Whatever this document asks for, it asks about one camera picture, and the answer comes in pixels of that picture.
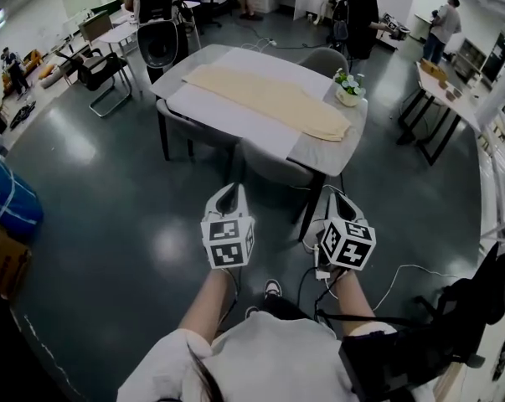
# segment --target glossy floor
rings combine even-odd
[[[254,26],[278,42],[279,48],[266,52],[298,61],[311,50],[283,48],[320,44],[327,34],[280,14],[245,27],[222,19],[221,29],[206,28],[202,45],[255,44],[258,38],[246,27]],[[399,106],[417,88],[413,63],[420,52],[412,41],[395,53],[373,51],[366,72],[368,122],[343,171],[349,197],[377,232],[377,248],[360,273],[372,306],[399,265],[464,275],[477,263],[481,200],[472,131],[459,126],[434,167],[412,146],[395,145]],[[39,194],[45,212],[14,311],[43,365],[72,399],[79,397],[23,317],[79,392],[89,400],[110,401],[147,350],[178,325],[209,271],[199,222],[206,201],[222,187],[225,155],[196,145],[190,160],[186,142],[171,133],[172,160],[164,161],[155,97],[147,91],[138,53],[131,60],[142,74],[143,96],[136,92],[133,101],[101,120],[88,107],[95,93],[75,84],[41,113],[8,156],[13,170]],[[430,111],[430,127],[436,109]],[[234,180],[241,163],[238,154]],[[339,186],[339,179],[329,183]],[[251,172],[245,188],[257,222],[256,244],[227,326],[258,300],[267,278],[278,279],[285,296],[295,300],[302,272],[312,266],[312,257],[296,241],[299,226],[290,222],[305,192]],[[324,213],[327,194],[325,188],[317,216]],[[377,313],[423,318],[410,299],[432,298],[448,282],[402,270]],[[306,312],[312,314],[323,290],[311,277],[305,282],[301,306]],[[334,307],[329,296],[325,308]]]

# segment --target sneaker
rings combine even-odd
[[[282,288],[280,283],[274,279],[269,279],[265,282],[265,298],[267,295],[282,296]]]
[[[246,312],[245,312],[245,319],[249,318],[250,314],[252,314],[253,312],[258,312],[259,310],[260,309],[258,307],[255,307],[255,306],[248,307],[246,309]]]
[[[247,19],[250,21],[261,21],[263,20],[263,17],[258,15],[257,13],[254,13],[254,15],[248,15]]]

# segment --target gray chair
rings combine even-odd
[[[169,121],[172,127],[187,139],[187,149],[190,157],[194,156],[193,142],[224,149],[228,153],[228,161],[226,162],[226,169],[224,170],[224,185],[228,184],[232,162],[234,160],[235,146],[239,138],[215,130],[210,126],[173,114],[168,109],[165,100],[157,100],[157,112],[159,115],[159,129],[161,132],[162,149],[165,152],[165,159],[169,161],[166,124],[167,121]]]
[[[312,181],[315,177],[315,173],[312,170],[304,168],[297,163],[271,155],[246,139],[241,139],[240,145],[246,165],[252,168],[261,177],[274,183],[295,186],[297,188],[308,188],[312,185]],[[293,223],[297,222],[302,211],[308,205],[308,202],[309,195],[307,195],[304,204],[297,210],[292,220]]]
[[[349,72],[349,64],[345,57],[330,48],[314,50],[299,65],[330,78],[334,77],[338,69],[342,69],[345,73]]]

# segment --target woman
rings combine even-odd
[[[393,33],[394,30],[379,22],[377,0],[348,1],[347,52],[351,74],[363,73],[365,64],[375,45],[377,30]]]
[[[281,297],[275,280],[265,284],[261,306],[215,339],[225,293],[224,271],[210,271],[178,330],[161,339],[118,391],[118,402],[354,402],[352,385],[330,329],[310,320]],[[334,287],[343,314],[373,317],[354,271]],[[378,322],[345,322],[348,335],[394,332]],[[413,395],[433,401],[429,386]]]

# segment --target flower pot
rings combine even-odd
[[[349,94],[342,86],[336,90],[336,97],[346,107],[355,107],[361,100],[361,97]]]

